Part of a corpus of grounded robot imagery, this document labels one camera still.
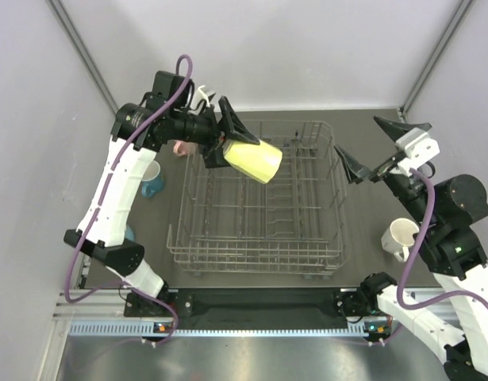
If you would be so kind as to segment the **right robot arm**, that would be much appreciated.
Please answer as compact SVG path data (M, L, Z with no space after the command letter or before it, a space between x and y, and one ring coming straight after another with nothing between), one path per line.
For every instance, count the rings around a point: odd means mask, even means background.
M473 175L433 183L421 172L440 148L429 135L430 124L406 124L383 117L376 124L394 142L396 152L374 169L337 149L348 182L385 183L417 227L412 244L382 247L405 265L409 274L422 260L443 293L417 302L406 291L406 278L379 272L357 288L360 307L385 314L408 329L441 362L451 380L488 380L488 260L473 230L488 217L486 188Z

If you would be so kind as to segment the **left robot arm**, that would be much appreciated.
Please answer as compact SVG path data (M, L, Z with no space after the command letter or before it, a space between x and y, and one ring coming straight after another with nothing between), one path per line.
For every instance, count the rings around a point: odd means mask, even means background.
M217 118L213 95L197 88L190 74L158 71L152 89L138 104L127 103L115 115L102 177L84 218L64 234L74 254L84 254L109 269L126 286L142 294L152 315L169 305L167 285L144 259L144 247L125 238L136 193L156 154L170 140L201 149L207 168L234 167L225 153L234 148L262 148L263 142L238 118L222 96Z

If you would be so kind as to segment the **yellow mug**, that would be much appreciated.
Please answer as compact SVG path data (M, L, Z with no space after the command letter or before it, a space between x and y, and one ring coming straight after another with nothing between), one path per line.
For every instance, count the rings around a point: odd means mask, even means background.
M264 140L259 140L259 144L230 140L223 147L223 157L231 167L247 177L267 184L279 170L282 151Z

